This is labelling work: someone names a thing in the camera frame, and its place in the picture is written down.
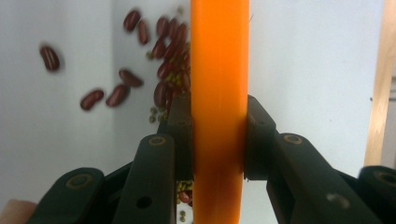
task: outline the white wall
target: white wall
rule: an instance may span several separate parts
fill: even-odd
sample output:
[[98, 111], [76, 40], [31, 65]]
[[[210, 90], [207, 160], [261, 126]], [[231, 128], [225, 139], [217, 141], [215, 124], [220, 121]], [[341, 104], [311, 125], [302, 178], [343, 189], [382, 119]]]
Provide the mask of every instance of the white wall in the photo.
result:
[[[153, 25], [178, 3], [141, 1]], [[252, 0], [249, 94], [281, 132], [308, 138], [336, 169], [363, 165], [382, 1]], [[122, 32], [130, 1], [0, 1], [0, 207], [9, 198], [38, 201], [56, 178], [80, 166], [106, 174], [134, 157], [148, 123], [154, 63]], [[65, 67], [49, 75], [38, 54], [48, 41]], [[120, 66], [145, 79], [126, 105], [82, 112], [90, 88], [107, 92]], [[265, 183], [244, 188], [241, 223], [274, 223]]]

